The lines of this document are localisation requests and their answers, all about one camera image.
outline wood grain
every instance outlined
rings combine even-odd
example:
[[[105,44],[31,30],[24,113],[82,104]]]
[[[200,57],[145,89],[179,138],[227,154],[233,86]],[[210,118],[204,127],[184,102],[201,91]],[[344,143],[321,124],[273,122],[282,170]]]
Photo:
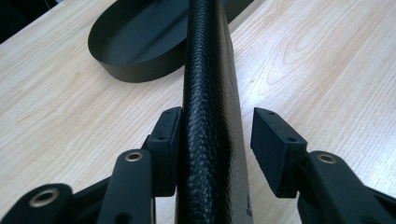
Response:
[[[117,81],[87,39],[114,1],[65,0],[0,45],[0,217],[27,191],[79,191],[109,176],[156,119],[181,105],[184,69]],[[396,197],[396,2],[256,0],[231,24],[255,223],[301,223],[249,149],[255,106],[274,110],[362,182]],[[157,200],[174,222],[175,198]]]

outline textured fabric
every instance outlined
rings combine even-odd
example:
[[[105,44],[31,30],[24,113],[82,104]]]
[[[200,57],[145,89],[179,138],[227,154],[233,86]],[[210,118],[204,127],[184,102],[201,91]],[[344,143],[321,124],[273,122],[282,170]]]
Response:
[[[252,223],[233,47],[222,2],[191,0],[177,223]]]

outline light wood surface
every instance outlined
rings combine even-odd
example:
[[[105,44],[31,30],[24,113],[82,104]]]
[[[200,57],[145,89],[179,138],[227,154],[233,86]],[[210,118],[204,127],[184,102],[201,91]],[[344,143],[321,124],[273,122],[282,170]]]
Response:
[[[43,184],[76,192],[109,176],[181,105],[183,68],[123,83],[89,53],[89,31],[113,2],[65,0],[0,45],[0,217]],[[393,0],[256,0],[231,24],[255,223],[301,223],[249,149],[255,106],[396,197],[395,22]],[[174,209],[174,198],[157,200],[158,223],[173,223]]]

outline tabletop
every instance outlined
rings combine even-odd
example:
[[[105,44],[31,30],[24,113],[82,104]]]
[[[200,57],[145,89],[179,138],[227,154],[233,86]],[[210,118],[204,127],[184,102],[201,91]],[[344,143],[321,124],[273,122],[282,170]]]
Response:
[[[121,152],[182,104],[184,67],[124,83],[91,56],[88,34],[113,2],[64,0],[0,45],[0,217],[38,186],[77,192],[108,177]],[[392,0],[255,0],[230,24],[255,223],[301,221],[249,148],[254,107],[396,197],[395,22]],[[157,199],[158,223],[174,223],[174,210],[175,198]]]

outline wooden table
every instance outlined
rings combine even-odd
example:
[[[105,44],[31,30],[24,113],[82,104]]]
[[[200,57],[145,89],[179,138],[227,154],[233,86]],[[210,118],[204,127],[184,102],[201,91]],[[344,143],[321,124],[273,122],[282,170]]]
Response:
[[[79,191],[140,147],[181,105],[183,68],[123,83],[91,56],[89,31],[114,0],[65,0],[0,46],[0,217],[27,191]],[[253,107],[274,110],[362,182],[396,197],[396,2],[256,0],[231,24],[255,223],[300,223],[249,149]],[[158,223],[174,222],[158,199]]]

